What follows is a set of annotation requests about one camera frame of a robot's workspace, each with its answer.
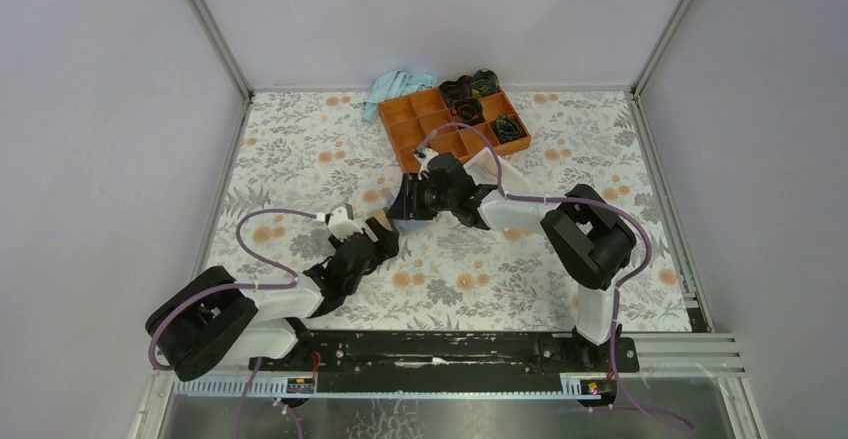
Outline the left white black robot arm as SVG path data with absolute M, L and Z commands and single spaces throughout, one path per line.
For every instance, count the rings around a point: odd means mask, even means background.
M 213 266 L 184 286 L 147 319 L 148 360 L 188 382 L 228 364 L 275 359 L 296 370 L 309 360 L 304 320 L 327 315 L 357 292 L 361 280 L 400 250 L 400 233 L 388 219 L 357 219 L 347 206 L 327 213 L 304 212 L 324 224 L 330 256 L 298 272 L 252 250 L 241 235 L 256 212 L 236 225 L 239 246 L 253 258 L 278 268 L 284 282 L 237 281 Z

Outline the beige card holder wallet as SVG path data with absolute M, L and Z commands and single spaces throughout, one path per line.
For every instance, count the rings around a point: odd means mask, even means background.
M 429 222 L 421 220 L 391 219 L 387 216 L 385 209 L 376 209 L 371 211 L 368 218 L 375 219 L 382 227 L 395 230 L 401 235 L 415 233 L 429 225 Z

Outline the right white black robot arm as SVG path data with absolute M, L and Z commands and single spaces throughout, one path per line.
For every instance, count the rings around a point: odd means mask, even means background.
M 573 345 L 575 361 L 597 371 L 613 357 L 613 279 L 627 266 L 636 237 L 621 216 L 586 184 L 557 202 L 511 194 L 494 183 L 479 183 L 451 153 L 417 150 L 417 173 L 403 176 L 387 215 L 394 220 L 429 221 L 451 213 L 466 227 L 519 229 L 543 235 L 568 275 L 577 282 L 581 311 Z

